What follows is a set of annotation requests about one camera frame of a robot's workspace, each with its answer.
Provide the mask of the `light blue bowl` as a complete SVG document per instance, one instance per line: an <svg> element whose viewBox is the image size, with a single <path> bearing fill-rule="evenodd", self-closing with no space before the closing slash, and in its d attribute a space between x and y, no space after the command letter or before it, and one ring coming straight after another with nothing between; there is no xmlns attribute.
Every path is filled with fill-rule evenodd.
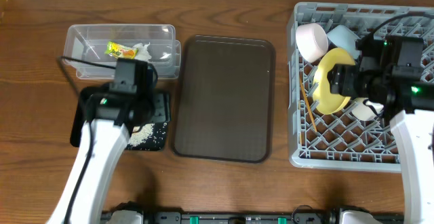
<svg viewBox="0 0 434 224"><path fill-rule="evenodd" d="M355 60L361 52L356 49L356 41L359 37L344 25L338 25L328 34L328 39L337 47L346 50Z"/></svg>

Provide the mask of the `white tissue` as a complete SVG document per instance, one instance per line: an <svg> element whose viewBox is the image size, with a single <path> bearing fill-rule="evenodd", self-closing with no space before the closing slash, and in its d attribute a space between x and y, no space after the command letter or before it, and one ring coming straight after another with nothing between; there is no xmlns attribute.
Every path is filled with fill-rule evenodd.
<svg viewBox="0 0 434 224"><path fill-rule="evenodd" d="M136 49L137 51L134 58L136 60L148 62L152 58L152 56L148 51L149 46L150 46L149 43L148 44L137 43L136 45L134 45L133 48Z"/></svg>

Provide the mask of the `pile of white rice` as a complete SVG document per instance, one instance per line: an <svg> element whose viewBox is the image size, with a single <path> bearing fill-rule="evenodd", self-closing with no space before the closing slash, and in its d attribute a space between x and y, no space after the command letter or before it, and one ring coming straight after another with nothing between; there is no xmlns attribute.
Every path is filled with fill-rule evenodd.
<svg viewBox="0 0 434 224"><path fill-rule="evenodd" d="M168 123L146 124L133 129L128 146L133 150L158 151L165 145Z"/></svg>

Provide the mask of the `yellow green snack wrapper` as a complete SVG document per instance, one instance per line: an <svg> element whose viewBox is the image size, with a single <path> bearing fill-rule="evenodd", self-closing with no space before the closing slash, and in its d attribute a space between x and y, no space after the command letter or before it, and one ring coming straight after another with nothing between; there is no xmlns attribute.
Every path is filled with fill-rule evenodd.
<svg viewBox="0 0 434 224"><path fill-rule="evenodd" d="M106 45L105 54L114 58L127 58L133 59L138 52L137 48L127 47L112 41L109 41Z"/></svg>

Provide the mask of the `yellow plate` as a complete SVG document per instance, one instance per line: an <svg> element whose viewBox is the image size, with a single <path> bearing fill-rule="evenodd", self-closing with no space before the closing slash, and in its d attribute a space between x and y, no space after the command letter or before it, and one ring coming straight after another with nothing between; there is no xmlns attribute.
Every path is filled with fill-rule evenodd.
<svg viewBox="0 0 434 224"><path fill-rule="evenodd" d="M319 62L313 78L313 83L318 85L314 90L313 100L319 102L316 109L324 115L333 114L342 110L351 99L350 96L331 93L327 74L332 70L335 64L355 65L355 61L346 50L334 48Z"/></svg>

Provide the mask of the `white green cup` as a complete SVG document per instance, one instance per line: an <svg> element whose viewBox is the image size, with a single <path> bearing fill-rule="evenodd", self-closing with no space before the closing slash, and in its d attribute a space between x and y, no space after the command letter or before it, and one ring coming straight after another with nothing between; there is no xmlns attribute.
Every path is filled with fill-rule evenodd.
<svg viewBox="0 0 434 224"><path fill-rule="evenodd" d="M380 103L371 102L367 98L356 98L353 101L355 105L351 111L354 117L361 121L370 121L376 117L376 114L373 112L371 107L380 114L384 108L384 106Z"/></svg>

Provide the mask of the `wooden chopstick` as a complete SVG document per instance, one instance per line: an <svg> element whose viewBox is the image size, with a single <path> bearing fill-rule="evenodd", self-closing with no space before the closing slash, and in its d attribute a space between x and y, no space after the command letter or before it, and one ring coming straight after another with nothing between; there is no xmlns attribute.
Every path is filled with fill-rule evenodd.
<svg viewBox="0 0 434 224"><path fill-rule="evenodd" d="M309 101L308 101L308 98L307 98L307 94L305 92L302 76L299 77L299 82L300 82L300 89L301 89L301 92L302 92L302 96L303 96L304 102L305 102L305 104L307 106L307 110L308 110L308 114L309 114L309 117L310 117L310 120L311 120L312 127L313 127L314 131L317 132L317 127L316 127L316 124L315 124L315 119L313 117L311 106L309 104Z"/></svg>

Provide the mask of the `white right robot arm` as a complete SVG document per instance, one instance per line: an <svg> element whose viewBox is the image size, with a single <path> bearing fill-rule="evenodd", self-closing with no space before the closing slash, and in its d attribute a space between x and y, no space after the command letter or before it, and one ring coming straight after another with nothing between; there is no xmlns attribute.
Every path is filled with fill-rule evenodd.
<svg viewBox="0 0 434 224"><path fill-rule="evenodd" d="M423 45L416 37L364 37L355 42L357 63L327 74L331 93L383 106L400 157L405 223L433 222L433 85L420 79Z"/></svg>

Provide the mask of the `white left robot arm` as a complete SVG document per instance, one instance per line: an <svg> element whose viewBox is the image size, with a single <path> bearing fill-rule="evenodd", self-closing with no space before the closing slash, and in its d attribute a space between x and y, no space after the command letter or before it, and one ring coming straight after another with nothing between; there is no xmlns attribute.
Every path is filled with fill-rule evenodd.
<svg viewBox="0 0 434 224"><path fill-rule="evenodd" d="M155 67L120 58L112 69L114 80L88 98L63 72L77 95L83 125L77 157L49 223L99 222L114 169L133 129L149 123L155 114Z"/></svg>

